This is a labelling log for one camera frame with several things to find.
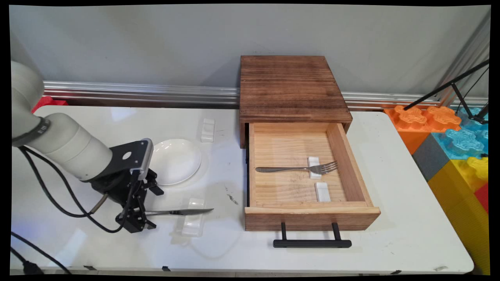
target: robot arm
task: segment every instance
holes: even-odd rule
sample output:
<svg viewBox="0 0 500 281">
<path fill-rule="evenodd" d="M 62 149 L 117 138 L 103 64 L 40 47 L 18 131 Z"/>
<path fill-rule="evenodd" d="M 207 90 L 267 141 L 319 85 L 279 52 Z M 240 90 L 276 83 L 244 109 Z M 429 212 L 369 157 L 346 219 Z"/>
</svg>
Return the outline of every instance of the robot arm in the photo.
<svg viewBox="0 0 500 281">
<path fill-rule="evenodd" d="M 42 79 L 28 67 L 11 61 L 12 146 L 32 147 L 81 181 L 99 175 L 113 153 L 64 113 L 45 118 L 31 113 L 44 93 Z"/>
<path fill-rule="evenodd" d="M 54 113 L 45 118 L 35 116 L 31 110 L 44 93 L 42 79 L 14 61 L 10 62 L 10 72 L 12 146 L 32 147 L 80 181 L 90 182 L 94 190 L 104 195 L 92 209 L 92 214 L 107 197 L 120 204 L 123 211 L 115 218 L 120 224 L 117 230 L 105 228 L 87 213 L 87 217 L 103 230 L 114 233 L 125 228 L 135 233 L 156 228 L 147 219 L 144 207 L 147 190 L 157 196 L 164 193 L 155 180 L 157 174 L 149 169 L 153 155 L 151 139 L 143 138 L 108 148 L 66 114 Z"/>
</svg>

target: gray wall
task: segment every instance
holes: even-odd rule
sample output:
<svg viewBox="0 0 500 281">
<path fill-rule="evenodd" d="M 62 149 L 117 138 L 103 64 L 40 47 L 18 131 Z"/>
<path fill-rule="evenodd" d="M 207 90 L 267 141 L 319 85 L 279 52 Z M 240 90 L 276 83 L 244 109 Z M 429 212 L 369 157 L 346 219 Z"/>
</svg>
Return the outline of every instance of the gray wall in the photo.
<svg viewBox="0 0 500 281">
<path fill-rule="evenodd" d="M 325 56 L 342 91 L 430 92 L 491 6 L 10 6 L 45 80 L 239 87 L 241 55 Z"/>
</svg>

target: blue foam block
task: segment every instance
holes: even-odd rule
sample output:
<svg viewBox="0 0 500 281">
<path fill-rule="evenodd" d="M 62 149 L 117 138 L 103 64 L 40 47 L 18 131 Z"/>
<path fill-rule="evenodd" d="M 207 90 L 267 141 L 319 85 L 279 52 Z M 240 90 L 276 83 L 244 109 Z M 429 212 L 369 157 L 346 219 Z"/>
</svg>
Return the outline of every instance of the blue foam block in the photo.
<svg viewBox="0 0 500 281">
<path fill-rule="evenodd" d="M 475 134 L 475 139 L 484 145 L 483 151 L 488 154 L 488 130 L 482 130 Z"/>
<path fill-rule="evenodd" d="M 469 109 L 472 115 L 476 115 L 481 111 L 481 108 L 479 107 L 471 107 Z M 460 123 L 460 127 L 462 129 L 467 129 L 470 131 L 488 130 L 488 124 L 481 124 L 478 121 L 469 119 L 469 115 L 463 107 L 460 108 L 457 115 L 458 117 L 460 117 L 460 119 L 462 119 L 462 122 Z M 484 120 L 488 120 L 488 114 L 484 116 Z"/>
<path fill-rule="evenodd" d="M 449 159 L 467 160 L 469 157 L 481 159 L 484 144 L 476 139 L 474 132 L 461 129 L 446 130 L 444 133 L 430 133 Z"/>
</svg>

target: yellow foam block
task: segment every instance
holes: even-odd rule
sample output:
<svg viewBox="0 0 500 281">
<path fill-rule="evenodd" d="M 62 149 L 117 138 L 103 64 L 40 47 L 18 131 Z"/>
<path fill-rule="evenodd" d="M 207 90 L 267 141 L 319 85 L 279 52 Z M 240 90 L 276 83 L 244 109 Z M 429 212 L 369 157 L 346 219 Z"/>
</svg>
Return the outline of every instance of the yellow foam block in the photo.
<svg viewBox="0 0 500 281">
<path fill-rule="evenodd" d="M 476 192 L 488 182 L 488 157 L 481 159 L 469 157 L 467 160 L 452 159 L 451 162 L 472 192 Z"/>
<path fill-rule="evenodd" d="M 452 207 L 446 215 L 472 260 L 490 275 L 490 226 L 485 209 L 472 195 Z"/>
<path fill-rule="evenodd" d="M 452 160 L 448 161 L 427 184 L 445 213 L 466 198 L 474 196 L 474 192 Z"/>
</svg>

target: fork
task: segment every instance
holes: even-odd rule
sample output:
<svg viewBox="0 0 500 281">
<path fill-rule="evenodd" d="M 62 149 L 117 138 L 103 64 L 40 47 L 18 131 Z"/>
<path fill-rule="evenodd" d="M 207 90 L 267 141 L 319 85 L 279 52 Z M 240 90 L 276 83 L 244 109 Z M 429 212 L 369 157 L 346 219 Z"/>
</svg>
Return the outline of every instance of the fork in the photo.
<svg viewBox="0 0 500 281">
<path fill-rule="evenodd" d="M 337 161 L 333 161 L 327 164 L 323 165 L 316 165 L 316 166 L 311 166 L 311 167 L 288 167 L 288 168 L 282 168 L 282 167 L 257 167 L 255 168 L 255 171 L 260 172 L 260 173 L 274 173 L 274 172 L 282 172 L 282 171 L 291 171 L 291 170 L 307 170 L 311 171 L 315 174 L 318 175 L 324 175 L 328 174 L 333 170 L 336 170 L 338 168 L 338 163 Z"/>
</svg>

